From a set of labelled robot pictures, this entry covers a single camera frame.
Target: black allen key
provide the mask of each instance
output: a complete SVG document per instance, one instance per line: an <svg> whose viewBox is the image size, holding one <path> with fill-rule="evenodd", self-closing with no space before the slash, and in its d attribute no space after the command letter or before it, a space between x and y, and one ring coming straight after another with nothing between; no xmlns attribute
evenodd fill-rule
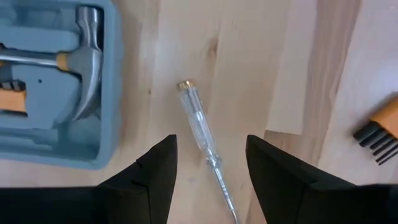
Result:
<svg viewBox="0 0 398 224"><path fill-rule="evenodd" d="M24 91L26 89L26 85L20 80L11 80L7 82L0 82L0 88L4 90Z"/></svg>
<svg viewBox="0 0 398 224"><path fill-rule="evenodd" d="M391 139L393 139L394 137L390 134L386 134L384 137L380 138L379 140L377 140L375 143L373 143L370 148L372 150L377 149L379 146L381 146L382 144L390 141Z"/></svg>
<svg viewBox="0 0 398 224"><path fill-rule="evenodd" d="M379 166L383 165L385 162L389 161L391 158L393 158L396 154L398 154L398 151L394 152L393 154L391 154L389 157L387 157L387 159L384 159L383 161L381 161L379 163Z"/></svg>
<svg viewBox="0 0 398 224"><path fill-rule="evenodd" d="M381 126L377 122L370 121L367 125L363 126L361 129L354 133L354 138L358 142L361 142L378 129L381 129Z"/></svg>
<svg viewBox="0 0 398 224"><path fill-rule="evenodd" d="M390 148L386 153L384 153L383 155L381 155L381 157L378 157L376 159L376 162L380 162L383 159L385 159L388 155L392 154L396 149L398 149L398 144L396 144L395 146L393 146L392 148Z"/></svg>
<svg viewBox="0 0 398 224"><path fill-rule="evenodd" d="M388 141L387 143L385 143L383 146L381 146L378 150L373 152L374 156L377 156L378 154L380 154L382 151L388 149L390 146L392 146L395 142L397 142L396 138L391 139L390 141Z"/></svg>
<svg viewBox="0 0 398 224"><path fill-rule="evenodd" d="M376 139L378 139L380 136L384 136L385 134L387 134L387 131L380 128L377 131L373 132L371 135L369 135L368 137L366 137L365 139L363 139L359 145L362 147L366 147L370 144L372 144Z"/></svg>

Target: gray tool case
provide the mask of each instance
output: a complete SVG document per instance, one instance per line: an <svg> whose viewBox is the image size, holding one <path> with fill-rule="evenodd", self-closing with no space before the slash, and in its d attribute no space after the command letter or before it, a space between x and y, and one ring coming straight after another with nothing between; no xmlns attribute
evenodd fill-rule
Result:
<svg viewBox="0 0 398 224"><path fill-rule="evenodd" d="M0 67L0 82L26 86L26 114L0 111L0 158L100 169L118 147L123 44L121 19L111 0L0 0L0 43L7 49L70 52L80 45L76 9L103 14L101 85L92 114L72 120L81 95L76 75L20 63Z"/></svg>

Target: claw hammer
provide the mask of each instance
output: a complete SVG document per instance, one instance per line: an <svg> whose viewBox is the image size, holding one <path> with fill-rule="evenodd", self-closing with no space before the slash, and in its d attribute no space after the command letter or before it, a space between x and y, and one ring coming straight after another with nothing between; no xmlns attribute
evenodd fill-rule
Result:
<svg viewBox="0 0 398 224"><path fill-rule="evenodd" d="M57 54L39 53L16 49L0 49L0 65L4 62L55 67L64 72L81 76L81 95L74 120L82 119L94 112L96 97L98 97L102 51L98 36L103 18L101 12L93 7L77 8L76 23L80 35L80 46L72 52Z"/></svg>

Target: screwdriver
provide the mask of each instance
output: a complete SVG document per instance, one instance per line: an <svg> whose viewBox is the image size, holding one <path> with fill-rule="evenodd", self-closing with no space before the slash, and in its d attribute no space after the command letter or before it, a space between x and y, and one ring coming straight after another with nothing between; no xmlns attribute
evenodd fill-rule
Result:
<svg viewBox="0 0 398 224"><path fill-rule="evenodd" d="M184 111L188 114L188 120L198 147L206 154L207 164L210 166L217 178L228 208L232 213L234 222L238 224L239 219L236 214L235 206L224 181L221 159L216 152L214 137L207 123L197 88L193 80L185 80L184 82L177 84L177 90L180 93L180 99Z"/></svg>

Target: wooden table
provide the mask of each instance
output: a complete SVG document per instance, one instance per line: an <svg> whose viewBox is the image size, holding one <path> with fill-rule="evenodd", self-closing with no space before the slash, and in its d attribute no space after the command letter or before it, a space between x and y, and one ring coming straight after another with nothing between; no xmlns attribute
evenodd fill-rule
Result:
<svg viewBox="0 0 398 224"><path fill-rule="evenodd" d="M239 216L243 223L263 223L246 165L246 136L264 135L281 53L286 46L305 50L291 35L302 32L311 16L303 132L266 131L265 139L355 184L398 182L398 159L379 167L351 137L398 90L397 0L302 0L309 7L298 0L114 1L123 17L126 53L117 153L100 171L0 161L1 186L96 185L177 134L169 223L232 223L175 88L194 78ZM293 10L308 15L295 21L299 26L289 25Z"/></svg>

